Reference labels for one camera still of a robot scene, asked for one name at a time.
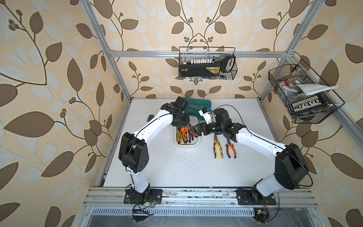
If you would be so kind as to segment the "orange black combination pliers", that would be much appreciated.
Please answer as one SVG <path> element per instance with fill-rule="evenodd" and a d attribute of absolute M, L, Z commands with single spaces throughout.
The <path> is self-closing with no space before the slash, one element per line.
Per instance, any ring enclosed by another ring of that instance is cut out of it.
<path fill-rule="evenodd" d="M 181 128 L 181 133 L 182 133 L 183 142 L 185 144 L 187 144 L 189 142 L 189 129 L 188 129 L 188 127 L 182 127 Z"/>

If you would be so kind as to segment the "white plastic storage box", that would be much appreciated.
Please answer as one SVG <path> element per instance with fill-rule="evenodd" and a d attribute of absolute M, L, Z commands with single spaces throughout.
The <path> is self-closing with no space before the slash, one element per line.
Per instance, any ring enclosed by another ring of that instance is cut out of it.
<path fill-rule="evenodd" d="M 179 145 L 177 143 L 177 130 L 180 130 L 181 127 L 176 127 L 175 128 L 175 143 L 177 144 L 177 146 L 182 147 L 182 148 L 187 148 L 187 147 L 195 147 L 198 145 L 200 138 L 195 138 L 193 141 L 191 140 L 191 136 L 190 136 L 190 132 L 189 132 L 189 142 L 187 144 L 185 144 L 184 142 L 182 143 L 182 145 Z"/>

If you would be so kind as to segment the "yellow black combination pliers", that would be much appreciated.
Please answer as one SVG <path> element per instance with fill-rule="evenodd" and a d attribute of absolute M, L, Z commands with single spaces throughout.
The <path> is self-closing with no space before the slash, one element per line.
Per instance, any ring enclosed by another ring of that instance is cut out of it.
<path fill-rule="evenodd" d="M 217 159 L 217 155 L 220 154 L 220 157 L 223 159 L 223 150 L 222 147 L 220 145 L 219 139 L 217 137 L 217 135 L 214 135 L 214 155 L 215 155 L 215 159 Z"/>

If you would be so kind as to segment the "orange black long-nose pliers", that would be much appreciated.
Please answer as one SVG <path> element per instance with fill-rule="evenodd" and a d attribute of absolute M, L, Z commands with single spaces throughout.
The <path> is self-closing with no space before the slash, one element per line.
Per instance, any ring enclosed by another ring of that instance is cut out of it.
<path fill-rule="evenodd" d="M 235 148 L 229 139 L 227 139 L 226 143 L 226 152 L 229 158 L 231 158 L 231 152 L 233 152 L 233 157 L 236 158 Z"/>

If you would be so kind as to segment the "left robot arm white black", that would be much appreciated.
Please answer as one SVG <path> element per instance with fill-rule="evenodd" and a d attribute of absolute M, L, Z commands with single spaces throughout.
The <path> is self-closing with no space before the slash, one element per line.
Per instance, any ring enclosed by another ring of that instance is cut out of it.
<path fill-rule="evenodd" d="M 187 126 L 189 114 L 185 113 L 188 102 L 178 97 L 176 101 L 165 103 L 161 110 L 145 126 L 134 133 L 126 132 L 119 141 L 119 160 L 131 176 L 131 185 L 125 190 L 125 204 L 141 205 L 149 202 L 152 196 L 145 169 L 149 162 L 148 144 L 167 126 Z"/>

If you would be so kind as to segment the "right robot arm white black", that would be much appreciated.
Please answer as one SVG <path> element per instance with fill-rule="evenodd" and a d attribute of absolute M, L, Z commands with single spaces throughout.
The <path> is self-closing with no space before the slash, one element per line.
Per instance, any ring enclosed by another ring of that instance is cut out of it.
<path fill-rule="evenodd" d="M 192 128 L 196 135 L 221 134 L 228 140 L 254 149 L 274 163 L 274 173 L 261 179 L 248 190 L 248 203 L 260 204 L 282 189 L 294 190 L 309 174 L 309 167 L 297 145 L 285 145 L 269 140 L 252 132 L 243 124 L 233 123 L 223 108 L 214 111 L 203 108 L 199 115 L 204 118 L 204 122 Z"/>

